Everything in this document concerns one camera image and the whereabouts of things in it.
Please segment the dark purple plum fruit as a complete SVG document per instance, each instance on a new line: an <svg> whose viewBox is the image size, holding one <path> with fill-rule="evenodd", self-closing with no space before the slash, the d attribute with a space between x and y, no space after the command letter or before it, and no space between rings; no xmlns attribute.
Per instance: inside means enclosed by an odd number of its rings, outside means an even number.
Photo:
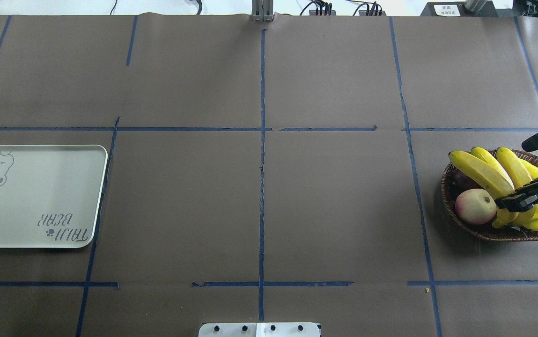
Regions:
<svg viewBox="0 0 538 337"><path fill-rule="evenodd" d="M476 181L468 177L468 175L466 175L465 173L462 173L462 171L460 170L457 170L455 171L455 173L453 173L452 180L455 187L457 187L457 189L461 191L481 189L481 186Z"/></svg>

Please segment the yellow banana moved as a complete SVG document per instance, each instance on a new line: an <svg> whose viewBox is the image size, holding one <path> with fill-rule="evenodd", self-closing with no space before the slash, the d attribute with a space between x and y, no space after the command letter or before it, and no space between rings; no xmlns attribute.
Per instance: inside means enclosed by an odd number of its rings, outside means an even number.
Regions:
<svg viewBox="0 0 538 337"><path fill-rule="evenodd" d="M496 159L509 175L515 190L529 184L532 177L514 151L506 147L496 150Z"/></svg>
<svg viewBox="0 0 538 337"><path fill-rule="evenodd" d="M453 166L477 182L491 197L498 199L515 192L511 182L476 156L465 151L451 151L448 157Z"/></svg>

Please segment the yellow banana basket middle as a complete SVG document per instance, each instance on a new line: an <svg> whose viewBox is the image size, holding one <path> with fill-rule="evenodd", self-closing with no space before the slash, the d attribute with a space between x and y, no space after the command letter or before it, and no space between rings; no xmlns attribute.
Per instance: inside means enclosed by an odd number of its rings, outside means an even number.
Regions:
<svg viewBox="0 0 538 337"><path fill-rule="evenodd" d="M520 160L528 169L532 179L538 178L538 167L533 166L524 159L520 158ZM512 222L512 225L538 231L538 204L527 212L519 213L517 218Z"/></svg>

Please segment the white bear serving tray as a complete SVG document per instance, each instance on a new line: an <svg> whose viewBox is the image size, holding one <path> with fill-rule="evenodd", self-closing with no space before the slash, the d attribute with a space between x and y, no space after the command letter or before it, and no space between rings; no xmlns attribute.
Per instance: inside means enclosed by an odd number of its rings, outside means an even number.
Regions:
<svg viewBox="0 0 538 337"><path fill-rule="evenodd" d="M0 248L83 248L95 234L101 145L0 145Z"/></svg>

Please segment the yellow banana in basket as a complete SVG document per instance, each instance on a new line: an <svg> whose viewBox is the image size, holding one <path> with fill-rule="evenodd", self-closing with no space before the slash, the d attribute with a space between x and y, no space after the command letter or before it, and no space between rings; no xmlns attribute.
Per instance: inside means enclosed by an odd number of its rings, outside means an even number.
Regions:
<svg viewBox="0 0 538 337"><path fill-rule="evenodd" d="M502 175L502 177L506 179L506 181L511 186L514 186L509 174L506 172L506 169L498 162L498 160L495 158L494 155L491 154L491 152L487 151L482 147L473 147L470 150L470 153L473 156L476 156L478 159L481 159L485 163L489 164L489 166L491 166L494 170L498 171L498 173L500 173L500 175Z"/></svg>

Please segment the black box with label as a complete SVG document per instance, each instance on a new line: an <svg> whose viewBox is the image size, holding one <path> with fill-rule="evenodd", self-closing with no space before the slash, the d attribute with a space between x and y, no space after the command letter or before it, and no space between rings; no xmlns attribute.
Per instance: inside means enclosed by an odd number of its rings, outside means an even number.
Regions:
<svg viewBox="0 0 538 337"><path fill-rule="evenodd" d="M483 3L479 10L471 11L466 1L428 2L421 11L420 17L513 17L512 8L497 9L491 0L479 0Z"/></svg>

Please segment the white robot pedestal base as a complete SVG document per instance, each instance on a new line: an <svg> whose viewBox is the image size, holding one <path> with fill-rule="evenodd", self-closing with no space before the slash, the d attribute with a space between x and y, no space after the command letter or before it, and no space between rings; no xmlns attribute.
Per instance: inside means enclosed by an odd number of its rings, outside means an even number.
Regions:
<svg viewBox="0 0 538 337"><path fill-rule="evenodd" d="M205 323L199 337L321 337L315 322L221 322Z"/></svg>

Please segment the aluminium frame post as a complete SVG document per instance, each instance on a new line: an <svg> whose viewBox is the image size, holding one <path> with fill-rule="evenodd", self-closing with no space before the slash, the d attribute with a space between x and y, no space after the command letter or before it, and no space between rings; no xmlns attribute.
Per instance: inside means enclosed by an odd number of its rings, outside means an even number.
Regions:
<svg viewBox="0 0 538 337"><path fill-rule="evenodd" d="M252 0L251 20L253 22L271 22L274 20L273 0Z"/></svg>

